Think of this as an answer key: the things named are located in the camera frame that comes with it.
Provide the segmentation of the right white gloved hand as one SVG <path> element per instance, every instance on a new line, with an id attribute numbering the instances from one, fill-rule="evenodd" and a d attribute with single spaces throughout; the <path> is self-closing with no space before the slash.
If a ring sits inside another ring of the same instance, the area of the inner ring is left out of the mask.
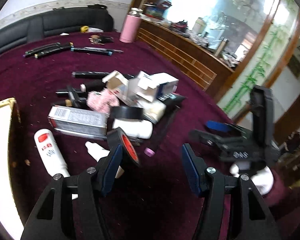
<path id="1" fill-rule="evenodd" d="M 234 162 L 230 168 L 229 172 L 234 176 L 234 177 L 239 177 L 240 174 L 248 172 L 252 172 L 252 175 L 249 175 L 249 178 L 252 180 L 252 182 L 255 184 L 257 187 L 259 193 L 264 196 L 268 194 L 273 185 L 274 185 L 274 176 L 268 166 L 265 168 L 258 170 L 256 172 L 252 171 L 252 166 L 253 163 L 250 161 L 237 161 Z"/>

